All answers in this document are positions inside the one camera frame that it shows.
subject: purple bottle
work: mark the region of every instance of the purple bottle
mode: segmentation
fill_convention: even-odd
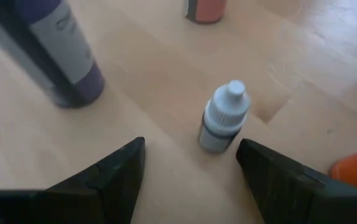
[[[0,1],[0,27],[0,46],[54,103],[78,108],[100,96],[103,77],[65,0]]]

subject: white bottle cap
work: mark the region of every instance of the white bottle cap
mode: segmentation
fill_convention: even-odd
[[[246,87],[240,80],[233,80],[229,84],[219,87],[209,106],[206,107],[208,118],[213,126],[241,128],[246,112],[248,112],[250,98]]]

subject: bottle label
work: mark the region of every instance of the bottle label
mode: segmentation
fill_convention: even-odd
[[[66,1],[29,27],[72,84],[87,75],[95,60]]]
[[[47,78],[44,72],[32,61],[31,58],[17,45],[16,41],[10,38],[10,35],[0,25],[0,48],[7,52],[22,68],[26,74],[32,78],[39,86],[44,89],[48,96],[60,104],[66,104],[65,99],[49,92],[54,84]]]
[[[199,130],[199,143],[201,147],[212,153],[222,153],[231,145],[239,131],[231,136],[220,136],[211,132],[205,125],[202,116],[202,124]]]
[[[184,0],[183,1],[183,13],[184,13],[184,16],[188,15],[188,1],[191,1],[191,0]]]

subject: dropper bottle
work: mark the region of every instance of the dropper bottle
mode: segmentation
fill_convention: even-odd
[[[251,99],[240,80],[219,87],[206,104],[198,141],[212,153],[223,153],[238,135],[249,110]]]

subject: wooden floor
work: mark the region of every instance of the wooden floor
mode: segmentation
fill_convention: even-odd
[[[251,138],[316,170],[357,152],[357,1],[228,0],[199,26],[183,0],[70,0],[108,82],[81,110],[54,107],[0,50],[0,188],[47,188],[136,136],[146,175],[133,223],[261,223],[234,154]],[[233,146],[197,145],[214,90],[253,103]]]

